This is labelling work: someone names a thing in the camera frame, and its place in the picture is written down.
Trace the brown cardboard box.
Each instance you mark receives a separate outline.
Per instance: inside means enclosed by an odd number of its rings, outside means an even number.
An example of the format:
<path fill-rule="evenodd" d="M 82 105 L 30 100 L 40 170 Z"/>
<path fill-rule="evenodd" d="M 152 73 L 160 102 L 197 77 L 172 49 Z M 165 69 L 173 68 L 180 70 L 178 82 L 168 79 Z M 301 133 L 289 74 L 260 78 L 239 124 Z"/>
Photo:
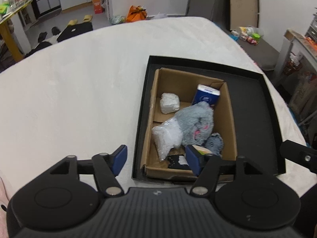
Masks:
<path fill-rule="evenodd" d="M 150 85 L 150 102 L 147 126 L 142 147 L 140 167 L 147 178 L 170 180 L 177 178 L 193 180 L 190 170 L 168 169 L 168 161 L 159 160 L 157 149 L 154 145 L 152 128 L 163 123 L 175 114 L 163 114 L 159 109 L 159 97 L 164 92 L 174 93 L 180 98 L 180 107 L 189 107 L 197 86 L 204 84 L 220 89 L 220 98 L 214 109 L 214 128 L 219 132 L 225 142 L 223 157 L 225 160 L 235 160 L 237 156 L 234 117 L 227 83 L 221 79 L 198 75 L 186 71 L 160 68 L 155 70 L 153 83 Z"/>

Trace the burger plush toy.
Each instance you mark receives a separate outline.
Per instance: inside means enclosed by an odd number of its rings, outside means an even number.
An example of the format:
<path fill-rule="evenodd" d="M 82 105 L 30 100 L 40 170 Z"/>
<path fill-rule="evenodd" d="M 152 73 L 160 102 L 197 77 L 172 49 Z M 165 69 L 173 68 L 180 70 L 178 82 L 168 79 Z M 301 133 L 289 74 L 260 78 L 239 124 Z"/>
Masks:
<path fill-rule="evenodd" d="M 200 154 L 205 155 L 205 154 L 212 154 L 212 152 L 202 146 L 198 146 L 198 145 L 193 145 L 194 149 L 196 149 Z"/>

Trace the grey bench mat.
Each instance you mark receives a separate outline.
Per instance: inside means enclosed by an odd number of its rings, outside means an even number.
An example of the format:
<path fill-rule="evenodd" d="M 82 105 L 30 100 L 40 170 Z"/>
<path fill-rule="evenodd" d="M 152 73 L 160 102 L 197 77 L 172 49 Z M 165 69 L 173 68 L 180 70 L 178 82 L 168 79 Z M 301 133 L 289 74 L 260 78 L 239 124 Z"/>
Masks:
<path fill-rule="evenodd" d="M 270 46 L 266 41 L 260 38 L 256 42 L 253 37 L 244 31 L 230 32 L 230 37 L 233 38 L 242 47 L 242 49 L 249 55 L 251 59 L 264 71 L 272 71 L 276 67 L 279 52 Z"/>

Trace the black patterned sock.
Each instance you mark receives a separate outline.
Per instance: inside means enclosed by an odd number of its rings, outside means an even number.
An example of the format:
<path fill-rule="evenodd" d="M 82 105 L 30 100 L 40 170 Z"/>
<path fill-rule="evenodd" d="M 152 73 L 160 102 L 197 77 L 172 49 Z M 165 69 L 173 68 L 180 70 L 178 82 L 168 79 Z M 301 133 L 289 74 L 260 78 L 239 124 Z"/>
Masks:
<path fill-rule="evenodd" d="M 190 167 L 184 155 L 168 155 L 166 157 L 166 160 L 169 162 L 169 169 L 190 170 Z"/>

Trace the blue tissue pack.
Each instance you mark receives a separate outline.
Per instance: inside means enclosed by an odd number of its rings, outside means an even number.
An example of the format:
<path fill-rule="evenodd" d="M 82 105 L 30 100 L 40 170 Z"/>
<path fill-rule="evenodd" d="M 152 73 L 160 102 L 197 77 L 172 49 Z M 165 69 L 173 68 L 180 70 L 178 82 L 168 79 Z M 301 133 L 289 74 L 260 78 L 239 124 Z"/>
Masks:
<path fill-rule="evenodd" d="M 192 105 L 206 102 L 210 107 L 214 107 L 220 97 L 220 90 L 210 86 L 198 84 L 196 93 L 193 97 Z"/>

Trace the small denim plush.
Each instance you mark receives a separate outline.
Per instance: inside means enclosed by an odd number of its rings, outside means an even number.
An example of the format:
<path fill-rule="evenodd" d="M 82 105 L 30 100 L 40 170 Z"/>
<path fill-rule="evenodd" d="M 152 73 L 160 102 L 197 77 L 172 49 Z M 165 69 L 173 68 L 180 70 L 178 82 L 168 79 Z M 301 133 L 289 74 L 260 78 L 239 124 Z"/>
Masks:
<path fill-rule="evenodd" d="M 223 139 L 219 133 L 212 133 L 205 142 L 205 148 L 209 149 L 212 154 L 220 156 L 224 147 Z"/>

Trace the orange cardboard box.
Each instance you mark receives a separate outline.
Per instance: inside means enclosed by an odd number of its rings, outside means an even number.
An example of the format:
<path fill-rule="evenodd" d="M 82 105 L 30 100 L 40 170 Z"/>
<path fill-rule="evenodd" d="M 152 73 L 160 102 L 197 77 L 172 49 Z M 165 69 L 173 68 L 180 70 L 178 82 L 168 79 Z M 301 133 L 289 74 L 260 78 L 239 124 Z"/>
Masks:
<path fill-rule="evenodd" d="M 104 12 L 104 8 L 102 6 L 103 0 L 91 0 L 92 5 L 94 7 L 94 13 L 95 14 L 100 14 Z"/>

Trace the black shallow tray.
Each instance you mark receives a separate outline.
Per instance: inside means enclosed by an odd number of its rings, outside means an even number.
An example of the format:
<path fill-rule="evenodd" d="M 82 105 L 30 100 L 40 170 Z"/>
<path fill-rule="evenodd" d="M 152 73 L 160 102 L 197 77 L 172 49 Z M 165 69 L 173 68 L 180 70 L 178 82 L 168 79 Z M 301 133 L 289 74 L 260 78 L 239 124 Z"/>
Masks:
<path fill-rule="evenodd" d="M 252 71 L 225 64 L 182 58 L 150 56 L 140 105 L 137 137 L 135 140 L 132 178 L 148 182 L 192 183 L 195 179 L 177 178 L 163 180 L 147 178 L 140 167 L 143 141 L 147 126 L 150 102 L 150 85 L 155 70 L 168 68 L 186 71 L 227 83 L 234 117 L 237 156 L 242 155 L 258 164 L 267 173 L 277 175 L 286 172 L 285 160 L 279 151 L 282 134 L 272 97 L 264 76 Z"/>

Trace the white cloth pack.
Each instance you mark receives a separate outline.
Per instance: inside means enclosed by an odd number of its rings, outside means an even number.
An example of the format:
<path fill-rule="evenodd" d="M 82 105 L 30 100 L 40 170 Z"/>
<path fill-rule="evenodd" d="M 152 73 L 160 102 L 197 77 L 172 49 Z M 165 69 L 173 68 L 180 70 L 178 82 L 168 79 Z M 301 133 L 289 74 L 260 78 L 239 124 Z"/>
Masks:
<path fill-rule="evenodd" d="M 174 113 L 180 109 L 180 99 L 174 93 L 163 93 L 159 104 L 163 114 Z"/>

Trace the brown board against wall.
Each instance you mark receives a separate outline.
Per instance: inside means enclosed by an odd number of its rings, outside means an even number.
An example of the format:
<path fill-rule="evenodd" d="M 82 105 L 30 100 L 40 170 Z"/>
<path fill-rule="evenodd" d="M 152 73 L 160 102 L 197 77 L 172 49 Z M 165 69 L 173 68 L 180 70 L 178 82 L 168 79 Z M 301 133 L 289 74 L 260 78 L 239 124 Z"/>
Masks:
<path fill-rule="evenodd" d="M 258 27 L 259 0 L 230 0 L 230 29 L 240 26 Z"/>

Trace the grey fluffy plush toy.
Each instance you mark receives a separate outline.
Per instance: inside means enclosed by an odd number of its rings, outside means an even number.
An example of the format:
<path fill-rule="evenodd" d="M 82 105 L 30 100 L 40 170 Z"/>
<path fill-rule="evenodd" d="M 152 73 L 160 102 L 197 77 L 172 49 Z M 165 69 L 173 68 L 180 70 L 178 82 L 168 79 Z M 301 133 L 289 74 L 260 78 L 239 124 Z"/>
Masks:
<path fill-rule="evenodd" d="M 207 102 L 185 107 L 175 114 L 182 132 L 182 145 L 202 145 L 211 135 L 214 120 L 213 109 Z"/>

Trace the clear bag of white beads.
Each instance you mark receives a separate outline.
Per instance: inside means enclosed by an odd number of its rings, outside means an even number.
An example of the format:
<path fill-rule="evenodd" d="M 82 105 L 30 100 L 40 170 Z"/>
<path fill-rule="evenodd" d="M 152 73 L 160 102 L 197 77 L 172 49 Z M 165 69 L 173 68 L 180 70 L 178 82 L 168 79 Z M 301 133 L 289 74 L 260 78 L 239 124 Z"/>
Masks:
<path fill-rule="evenodd" d="M 173 148 L 179 148 L 182 144 L 183 133 L 175 117 L 152 128 L 152 136 L 160 161 L 165 160 Z"/>

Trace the green cup toy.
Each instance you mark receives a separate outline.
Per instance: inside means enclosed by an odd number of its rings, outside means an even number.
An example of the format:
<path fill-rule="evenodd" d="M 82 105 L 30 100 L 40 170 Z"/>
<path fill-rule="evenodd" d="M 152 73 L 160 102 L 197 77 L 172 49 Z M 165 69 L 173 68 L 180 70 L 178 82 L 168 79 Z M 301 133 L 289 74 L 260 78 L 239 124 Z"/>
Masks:
<path fill-rule="evenodd" d="M 258 33 L 253 33 L 252 37 L 256 42 L 259 42 L 261 38 L 261 36 Z"/>

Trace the orange bag on floor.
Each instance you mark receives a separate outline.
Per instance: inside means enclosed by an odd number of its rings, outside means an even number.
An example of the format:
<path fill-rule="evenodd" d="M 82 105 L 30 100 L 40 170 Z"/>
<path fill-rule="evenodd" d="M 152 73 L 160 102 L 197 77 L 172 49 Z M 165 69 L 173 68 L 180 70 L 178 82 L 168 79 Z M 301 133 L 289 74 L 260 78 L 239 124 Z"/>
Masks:
<path fill-rule="evenodd" d="M 133 23 L 140 20 L 145 20 L 147 18 L 146 8 L 143 6 L 134 6 L 132 5 L 129 9 L 129 12 L 126 16 L 127 23 Z"/>

